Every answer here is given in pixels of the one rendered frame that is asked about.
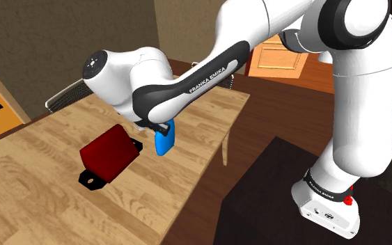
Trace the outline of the light wooden table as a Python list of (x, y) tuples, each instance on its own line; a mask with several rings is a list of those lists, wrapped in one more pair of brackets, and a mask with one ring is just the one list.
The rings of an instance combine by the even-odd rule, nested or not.
[[(0, 245), (160, 245), (249, 96), (222, 87), (175, 119), (174, 147), (155, 152), (139, 131), (95, 95), (0, 140)], [(142, 142), (141, 154), (111, 183), (78, 181), (79, 151), (114, 125)]]

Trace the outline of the blue bottle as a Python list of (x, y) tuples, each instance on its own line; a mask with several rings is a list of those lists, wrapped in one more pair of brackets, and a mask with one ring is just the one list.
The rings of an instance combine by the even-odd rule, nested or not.
[(155, 149), (158, 156), (165, 155), (175, 143), (175, 123), (174, 119), (167, 122), (170, 127), (167, 136), (161, 132), (155, 132)]

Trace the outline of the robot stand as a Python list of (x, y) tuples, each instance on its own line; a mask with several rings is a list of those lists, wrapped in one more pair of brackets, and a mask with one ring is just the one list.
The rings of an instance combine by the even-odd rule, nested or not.
[(223, 199), (213, 245), (392, 245), (392, 193), (360, 179), (358, 234), (345, 239), (301, 216), (291, 188), (317, 156), (274, 138)]

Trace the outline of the orange panelled door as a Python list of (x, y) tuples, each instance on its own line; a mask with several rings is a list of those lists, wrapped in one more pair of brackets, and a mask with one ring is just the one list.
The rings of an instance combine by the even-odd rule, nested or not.
[(288, 50), (278, 35), (253, 49), (249, 61), (250, 77), (298, 79), (308, 58), (308, 53)]

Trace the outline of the red box with black brackets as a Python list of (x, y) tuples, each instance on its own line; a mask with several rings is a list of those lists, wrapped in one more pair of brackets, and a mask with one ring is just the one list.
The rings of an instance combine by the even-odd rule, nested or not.
[(110, 184), (139, 155), (142, 142), (131, 138), (122, 125), (114, 125), (80, 151), (85, 170), (79, 183), (94, 191)]

